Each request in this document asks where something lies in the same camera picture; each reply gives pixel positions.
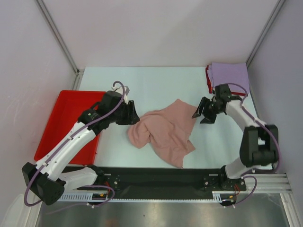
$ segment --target white table surface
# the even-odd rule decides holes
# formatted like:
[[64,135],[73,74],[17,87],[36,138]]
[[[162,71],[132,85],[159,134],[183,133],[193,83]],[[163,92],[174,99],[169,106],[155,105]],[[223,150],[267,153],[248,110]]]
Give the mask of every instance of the white table surface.
[[[165,108],[176,99],[197,106],[203,96],[211,98],[206,85],[204,67],[135,67],[85,69],[79,90],[107,91],[119,80],[130,88],[129,100],[134,100],[137,114]],[[248,110],[256,115],[249,96]],[[195,151],[183,159],[184,168],[221,168],[239,156],[242,131],[235,121],[219,114],[215,124],[200,124],[197,118],[189,140]],[[129,126],[111,124],[102,132],[95,165],[110,167],[174,168],[160,159],[150,144],[138,149],[128,140]]]

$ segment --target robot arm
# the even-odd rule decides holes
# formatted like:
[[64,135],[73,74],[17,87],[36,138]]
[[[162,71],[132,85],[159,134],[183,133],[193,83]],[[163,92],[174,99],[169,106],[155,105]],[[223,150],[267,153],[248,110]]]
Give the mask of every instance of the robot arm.
[[85,110],[69,133],[35,165],[26,163],[23,168],[23,176],[30,190],[36,194],[45,204],[56,202],[64,191],[73,190],[82,186],[92,185],[101,172],[95,166],[85,167],[78,171],[63,173],[62,171],[72,158],[100,132],[109,127],[110,123],[118,125],[135,124],[140,119],[135,111],[134,102],[127,98],[128,87],[125,87],[125,96],[120,106],[100,121],[102,116],[116,108],[122,98],[122,87],[113,87],[113,91],[107,91],[101,102],[94,104]]
[[242,108],[242,99],[233,96],[227,84],[215,87],[215,95],[210,100],[203,97],[193,118],[204,116],[201,123],[213,124],[219,113],[225,113],[235,120],[243,131],[240,147],[240,156],[232,163],[223,166],[222,171],[225,178],[236,179],[247,173],[253,168],[267,166],[278,161],[278,152],[274,142],[268,133],[256,122],[265,126],[278,138],[278,129],[275,125],[267,125],[251,114],[246,113]]

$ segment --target white wall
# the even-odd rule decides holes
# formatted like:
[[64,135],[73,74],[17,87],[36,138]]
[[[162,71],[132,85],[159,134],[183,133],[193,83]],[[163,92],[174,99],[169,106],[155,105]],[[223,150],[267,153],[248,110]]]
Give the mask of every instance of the white wall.
[[79,68],[245,62],[277,0],[45,0]]
[[0,7],[0,223],[25,190],[21,173],[33,161],[54,102],[73,72],[34,0]]
[[292,190],[303,210],[303,1],[286,1],[249,67],[257,110],[279,128]]

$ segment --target pink cloth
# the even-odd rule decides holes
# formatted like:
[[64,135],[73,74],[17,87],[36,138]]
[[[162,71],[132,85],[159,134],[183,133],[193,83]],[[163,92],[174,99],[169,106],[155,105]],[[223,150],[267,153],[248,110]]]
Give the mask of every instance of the pink cloth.
[[196,149],[188,140],[196,121],[191,119],[195,111],[196,107],[177,99],[162,110],[147,112],[129,128],[129,140],[137,148],[151,143],[161,159],[182,168],[184,156]]

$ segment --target red plastic bin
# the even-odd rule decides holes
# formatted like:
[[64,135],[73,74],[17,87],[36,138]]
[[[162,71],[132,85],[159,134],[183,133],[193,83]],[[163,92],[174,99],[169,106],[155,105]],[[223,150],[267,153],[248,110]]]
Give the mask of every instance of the red plastic bin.
[[[100,102],[104,94],[105,91],[61,91],[45,127],[34,160],[38,161],[47,155],[66,136],[81,113],[94,103]],[[70,161],[70,164],[93,164],[99,136],[84,146]]]

